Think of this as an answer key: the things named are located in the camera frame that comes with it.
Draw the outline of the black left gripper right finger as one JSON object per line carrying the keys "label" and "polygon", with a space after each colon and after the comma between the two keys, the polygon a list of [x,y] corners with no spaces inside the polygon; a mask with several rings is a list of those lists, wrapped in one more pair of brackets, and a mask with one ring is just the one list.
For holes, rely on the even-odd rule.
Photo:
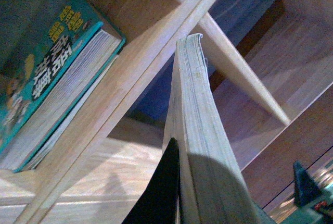
{"label": "black left gripper right finger", "polygon": [[293,163],[294,204],[304,207],[320,197],[323,193],[317,183],[310,177],[299,161]]}

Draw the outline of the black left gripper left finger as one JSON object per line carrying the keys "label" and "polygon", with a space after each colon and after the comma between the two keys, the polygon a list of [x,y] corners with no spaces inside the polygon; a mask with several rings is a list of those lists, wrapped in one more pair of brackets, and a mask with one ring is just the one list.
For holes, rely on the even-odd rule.
{"label": "black left gripper left finger", "polygon": [[180,152],[171,138],[145,191],[123,223],[176,223]]}

